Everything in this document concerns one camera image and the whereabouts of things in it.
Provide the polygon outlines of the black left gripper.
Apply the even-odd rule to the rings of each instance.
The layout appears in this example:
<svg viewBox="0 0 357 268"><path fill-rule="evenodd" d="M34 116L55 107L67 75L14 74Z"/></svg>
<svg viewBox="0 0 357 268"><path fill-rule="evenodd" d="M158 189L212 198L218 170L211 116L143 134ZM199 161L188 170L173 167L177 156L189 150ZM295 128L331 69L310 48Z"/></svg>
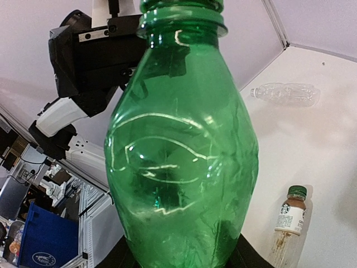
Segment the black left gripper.
<svg viewBox="0 0 357 268"><path fill-rule="evenodd" d="M106 26L73 33L74 68L79 92L128 82L146 50L136 35L140 15L111 18Z"/></svg>

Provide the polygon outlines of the green bottle cap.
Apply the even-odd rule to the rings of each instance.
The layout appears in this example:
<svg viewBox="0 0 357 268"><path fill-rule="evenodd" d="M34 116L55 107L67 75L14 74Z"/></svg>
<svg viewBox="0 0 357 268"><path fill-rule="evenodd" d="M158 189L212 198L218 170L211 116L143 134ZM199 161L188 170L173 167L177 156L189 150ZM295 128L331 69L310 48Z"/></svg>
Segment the green bottle cap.
<svg viewBox="0 0 357 268"><path fill-rule="evenodd" d="M140 11L146 13L162 7L192 6L203 7L221 13L224 9L222 0L143 0L140 2Z"/></svg>

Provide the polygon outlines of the green plastic bottle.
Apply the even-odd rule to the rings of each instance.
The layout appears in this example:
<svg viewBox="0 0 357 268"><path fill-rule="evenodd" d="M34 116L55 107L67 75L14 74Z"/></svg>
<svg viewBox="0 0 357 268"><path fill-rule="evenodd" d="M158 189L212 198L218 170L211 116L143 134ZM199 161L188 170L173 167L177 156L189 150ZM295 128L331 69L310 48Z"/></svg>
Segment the green plastic bottle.
<svg viewBox="0 0 357 268"><path fill-rule="evenodd" d="M224 267L258 173L258 145L219 51L221 14L143 13L148 48L116 106L105 165L124 236L142 267Z"/></svg>

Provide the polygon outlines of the clear plastic bottle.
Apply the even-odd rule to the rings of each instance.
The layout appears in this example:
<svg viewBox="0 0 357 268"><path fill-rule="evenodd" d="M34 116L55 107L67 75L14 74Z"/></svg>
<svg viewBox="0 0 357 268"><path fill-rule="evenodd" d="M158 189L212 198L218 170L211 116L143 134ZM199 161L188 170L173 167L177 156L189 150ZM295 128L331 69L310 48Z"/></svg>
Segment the clear plastic bottle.
<svg viewBox="0 0 357 268"><path fill-rule="evenodd" d="M281 107L312 107L320 99L320 90L311 84L268 83L250 90L255 99Z"/></svg>

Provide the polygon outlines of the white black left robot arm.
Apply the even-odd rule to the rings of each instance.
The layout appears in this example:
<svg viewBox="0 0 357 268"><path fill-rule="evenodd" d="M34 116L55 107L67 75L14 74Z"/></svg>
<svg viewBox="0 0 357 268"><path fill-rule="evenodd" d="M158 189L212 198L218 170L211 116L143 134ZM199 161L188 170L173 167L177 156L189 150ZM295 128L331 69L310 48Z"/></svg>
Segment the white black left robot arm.
<svg viewBox="0 0 357 268"><path fill-rule="evenodd" d="M91 17L74 10L52 29L48 46L58 97L28 129L45 155L105 192L103 149L80 136L74 123L104 112L115 92L125 90L146 49L136 34L139 19L114 16L93 27Z"/></svg>

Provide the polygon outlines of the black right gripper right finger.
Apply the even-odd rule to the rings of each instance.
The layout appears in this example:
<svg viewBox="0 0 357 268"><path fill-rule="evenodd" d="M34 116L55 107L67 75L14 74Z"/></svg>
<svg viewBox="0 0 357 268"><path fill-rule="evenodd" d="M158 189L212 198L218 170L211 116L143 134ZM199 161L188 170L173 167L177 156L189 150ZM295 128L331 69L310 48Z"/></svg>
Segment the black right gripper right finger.
<svg viewBox="0 0 357 268"><path fill-rule="evenodd" d="M241 234L230 256L230 268L273 268Z"/></svg>

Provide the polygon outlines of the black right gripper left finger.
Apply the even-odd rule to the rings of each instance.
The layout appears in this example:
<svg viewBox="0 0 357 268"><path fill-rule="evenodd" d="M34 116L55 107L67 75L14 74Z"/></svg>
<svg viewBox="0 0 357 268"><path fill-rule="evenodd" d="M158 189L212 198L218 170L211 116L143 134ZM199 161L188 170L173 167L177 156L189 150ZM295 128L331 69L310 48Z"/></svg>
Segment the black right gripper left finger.
<svg viewBox="0 0 357 268"><path fill-rule="evenodd" d="M127 241L123 236L102 262L96 265L98 268L133 268L134 257Z"/></svg>

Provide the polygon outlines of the coffee bottle with dark cap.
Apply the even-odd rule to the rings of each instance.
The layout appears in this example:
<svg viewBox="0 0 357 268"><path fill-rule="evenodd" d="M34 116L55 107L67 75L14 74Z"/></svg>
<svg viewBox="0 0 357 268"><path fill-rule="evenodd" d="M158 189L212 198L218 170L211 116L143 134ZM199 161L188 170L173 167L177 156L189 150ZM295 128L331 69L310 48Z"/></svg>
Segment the coffee bottle with dark cap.
<svg viewBox="0 0 357 268"><path fill-rule="evenodd" d="M268 255L268 262L273 267L297 267L306 238L306 199L306 187L289 187L279 210Z"/></svg>

